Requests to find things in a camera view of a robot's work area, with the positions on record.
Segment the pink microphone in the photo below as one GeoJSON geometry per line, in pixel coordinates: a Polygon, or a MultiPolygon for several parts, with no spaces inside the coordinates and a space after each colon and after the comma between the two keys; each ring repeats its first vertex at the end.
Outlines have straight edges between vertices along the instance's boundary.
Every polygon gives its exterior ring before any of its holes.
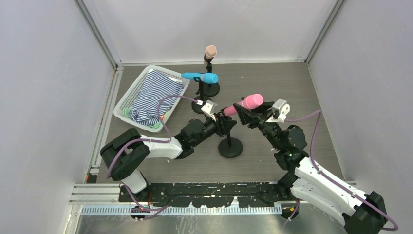
{"type": "MultiPolygon", "coordinates": [[[[248,110],[253,110],[263,104],[263,96],[261,94],[251,94],[245,97],[242,101],[238,102],[238,104],[248,110]]],[[[223,114],[227,117],[236,113],[237,111],[234,106],[229,106],[223,110],[223,114]]]]}

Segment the black microphone stand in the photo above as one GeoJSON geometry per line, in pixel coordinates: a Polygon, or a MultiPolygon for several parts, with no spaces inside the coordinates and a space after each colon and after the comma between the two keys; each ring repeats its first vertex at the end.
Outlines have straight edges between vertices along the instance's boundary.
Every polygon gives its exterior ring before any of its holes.
{"type": "Polygon", "coordinates": [[[238,157],[243,151],[242,142],[231,136],[231,132],[218,145],[219,154],[225,158],[238,157]]]}
{"type": "MultiPolygon", "coordinates": [[[[206,54],[204,55],[204,62],[206,63],[206,70],[208,73],[212,72],[212,60],[213,57],[209,57],[206,54]]],[[[204,95],[207,97],[213,97],[216,96],[220,91],[220,85],[219,83],[214,83],[214,84],[205,84],[203,86],[203,92],[204,95]]]]}
{"type": "Polygon", "coordinates": [[[198,81],[197,83],[198,83],[198,90],[195,93],[197,96],[194,98],[195,102],[193,102],[191,106],[194,112],[198,114],[203,114],[203,111],[201,110],[201,108],[207,101],[211,100],[211,98],[204,94],[205,83],[202,81],[198,81]]]}

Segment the black front microphone stand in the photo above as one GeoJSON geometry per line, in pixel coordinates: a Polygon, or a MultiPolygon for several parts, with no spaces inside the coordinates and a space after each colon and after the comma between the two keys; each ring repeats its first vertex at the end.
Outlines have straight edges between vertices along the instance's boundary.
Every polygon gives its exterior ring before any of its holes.
{"type": "Polygon", "coordinates": [[[198,114],[203,114],[203,111],[201,110],[201,108],[207,101],[211,100],[211,98],[204,94],[205,83],[202,81],[198,81],[197,83],[198,83],[198,90],[195,93],[197,96],[194,98],[195,102],[193,102],[191,106],[194,112],[198,114]]]}

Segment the blue microphone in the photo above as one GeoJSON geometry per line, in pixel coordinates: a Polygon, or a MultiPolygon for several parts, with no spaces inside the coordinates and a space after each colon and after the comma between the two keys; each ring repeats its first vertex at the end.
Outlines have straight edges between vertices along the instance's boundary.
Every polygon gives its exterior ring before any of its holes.
{"type": "Polygon", "coordinates": [[[182,73],[181,77],[188,80],[194,80],[196,82],[204,82],[207,84],[218,83],[219,77],[214,73],[182,73]]]}

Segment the beige microphone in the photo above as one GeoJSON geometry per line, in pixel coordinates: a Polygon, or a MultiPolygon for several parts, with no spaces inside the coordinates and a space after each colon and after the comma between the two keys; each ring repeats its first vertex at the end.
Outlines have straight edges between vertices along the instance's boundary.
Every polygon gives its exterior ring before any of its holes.
{"type": "Polygon", "coordinates": [[[217,54],[217,48],[215,45],[209,45],[205,48],[205,53],[204,53],[204,64],[209,64],[212,62],[214,57],[217,54]]]}

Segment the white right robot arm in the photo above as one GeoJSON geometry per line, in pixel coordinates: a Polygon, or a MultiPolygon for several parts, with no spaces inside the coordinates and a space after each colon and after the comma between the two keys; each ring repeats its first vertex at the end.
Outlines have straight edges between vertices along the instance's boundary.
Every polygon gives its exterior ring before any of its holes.
{"type": "Polygon", "coordinates": [[[389,220],[384,199],[346,183],[317,163],[307,146],[305,134],[297,125],[286,129],[279,121],[289,108],[285,100],[272,102],[271,107],[258,110],[234,104],[242,125],[258,128],[276,150],[274,157],[287,173],[278,181],[291,196],[304,200],[337,220],[348,234],[377,234],[389,220]]]}

